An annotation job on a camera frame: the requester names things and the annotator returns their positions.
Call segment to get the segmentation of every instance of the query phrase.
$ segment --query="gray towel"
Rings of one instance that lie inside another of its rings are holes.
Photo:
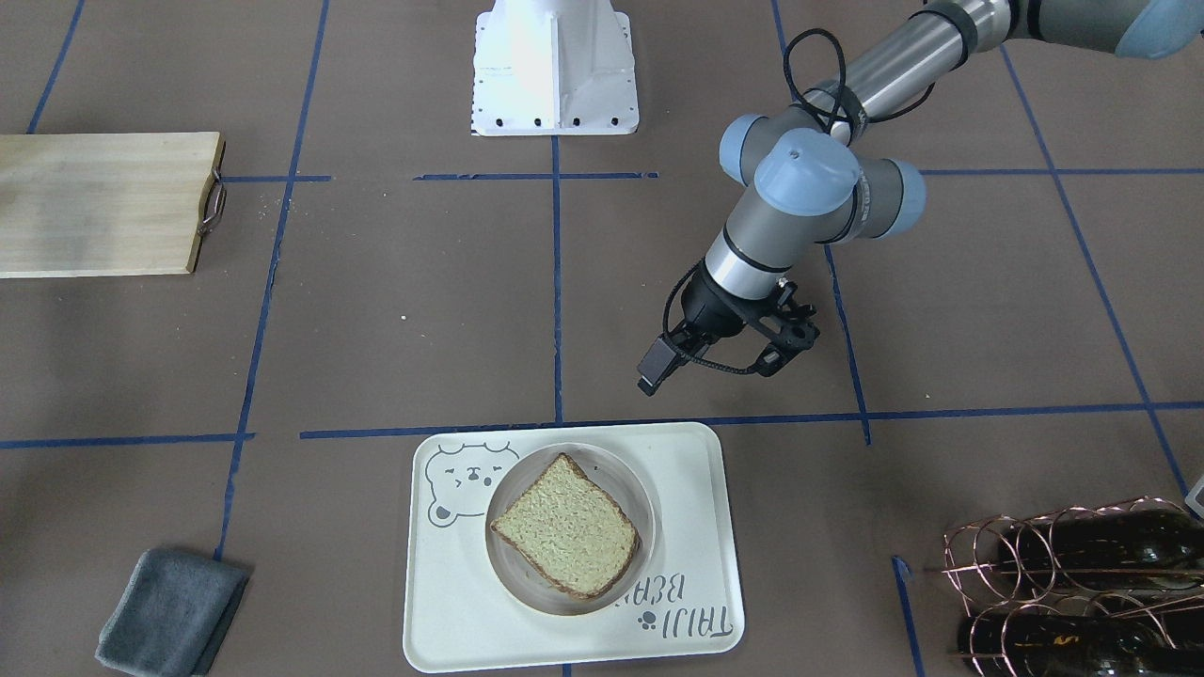
[[[173,551],[147,551],[100,631],[96,660],[136,677],[207,675],[247,573]]]

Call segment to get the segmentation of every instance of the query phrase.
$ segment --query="brown floor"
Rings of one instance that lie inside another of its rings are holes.
[[[928,208],[796,269],[816,348],[645,399],[665,295],[739,196],[718,140],[787,102],[775,4],[616,0],[639,133],[559,145],[467,134],[490,5],[0,2],[0,133],[218,130],[238,181],[193,276],[0,283],[0,675],[106,673],[138,554],[219,542],[254,576],[214,677],[413,673],[411,458],[455,426],[696,419],[722,441],[744,641],[510,672],[549,677],[913,675],[893,555],[923,670],[961,675],[958,606],[923,573],[946,528],[1176,496],[1168,457],[1204,473],[1200,42],[976,55],[858,143],[928,170]],[[852,55],[914,5],[781,2],[780,24]],[[810,49],[808,82],[831,69]],[[490,172],[548,177],[413,181]]]

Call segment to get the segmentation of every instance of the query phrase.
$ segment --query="bread crust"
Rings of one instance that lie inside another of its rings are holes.
[[[556,465],[557,461],[560,461],[560,459],[565,459],[565,461],[567,461],[567,464],[568,464],[567,467],[568,467],[569,472],[572,472],[573,475],[576,475],[578,478],[584,479],[585,482],[589,482],[595,489],[597,489],[598,491],[602,493],[603,496],[606,496],[606,500],[610,501],[610,505],[613,505],[614,508],[619,512],[619,517],[622,518],[624,524],[626,524],[627,526],[630,526],[632,534],[635,535],[635,538],[632,540],[632,543],[631,543],[631,549],[627,552],[627,560],[622,563],[622,566],[610,578],[610,581],[608,581],[602,587],[601,590],[598,590],[596,594],[592,594],[592,595],[588,595],[588,594],[582,593],[579,590],[574,590],[574,589],[569,588],[568,585],[566,585],[563,582],[557,581],[556,578],[549,576],[548,572],[544,571],[542,566],[539,566],[535,560],[531,559],[531,555],[529,555],[526,553],[526,551],[524,551],[521,547],[519,547],[518,543],[515,543],[514,541],[509,540],[504,534],[502,534],[501,531],[497,530],[497,522],[502,517],[506,517],[506,514],[510,512],[510,508],[513,508],[515,504],[518,504],[527,494],[530,494],[535,489],[535,487],[541,481],[543,481],[544,476],[548,475],[548,471],[550,471],[551,467],[554,465]],[[489,530],[492,531],[494,534],[497,534],[497,537],[501,538],[503,542],[506,542],[506,544],[508,544],[509,547],[512,547],[515,551],[518,551],[518,553],[520,555],[523,555],[523,559],[525,559],[527,561],[527,564],[530,564],[531,567],[535,569],[539,573],[539,576],[542,576],[544,578],[544,581],[551,583],[561,593],[565,593],[566,595],[568,595],[568,596],[571,596],[571,597],[573,597],[576,600],[580,600],[580,601],[596,600],[596,599],[601,597],[602,595],[609,593],[610,589],[614,588],[615,584],[619,583],[620,579],[622,579],[622,576],[625,573],[627,573],[627,569],[631,567],[632,560],[636,559],[636,551],[638,551],[639,547],[641,547],[641,544],[642,544],[641,543],[641,538],[639,538],[639,530],[636,529],[635,524],[632,524],[631,519],[627,517],[627,513],[622,512],[622,507],[618,502],[615,502],[614,496],[612,496],[606,489],[603,489],[603,488],[598,487],[597,484],[595,484],[594,481],[590,479],[585,475],[585,471],[582,470],[582,466],[577,465],[577,461],[574,461],[572,459],[572,457],[569,457],[566,453],[559,453],[559,454],[556,454],[556,458],[551,459],[551,463],[549,463],[548,467],[545,467],[543,470],[543,472],[539,473],[539,477],[537,477],[535,479],[535,482],[532,482],[531,485],[527,487],[526,490],[523,491],[523,494],[519,495],[518,499],[514,499],[514,502],[512,502],[509,506],[507,506],[506,510],[502,511],[502,514],[497,516],[497,518],[495,518],[492,522],[489,523]]]

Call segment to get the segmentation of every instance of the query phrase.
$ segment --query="slice of bread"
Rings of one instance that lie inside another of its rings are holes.
[[[604,595],[639,547],[639,534],[622,508],[566,454],[489,528],[578,600]]]

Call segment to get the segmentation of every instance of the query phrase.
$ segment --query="wine bottle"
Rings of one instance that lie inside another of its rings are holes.
[[[1204,610],[1164,613],[1158,619],[1176,647],[1204,652]]]
[[[1186,590],[1204,584],[1204,525],[1181,512],[1144,510],[1062,519],[1017,529],[999,543],[997,570],[1016,571],[1032,583],[1093,590]]]
[[[1168,648],[1144,623],[1115,618],[990,612],[962,623],[957,648],[986,676],[1204,676],[1204,653]]]

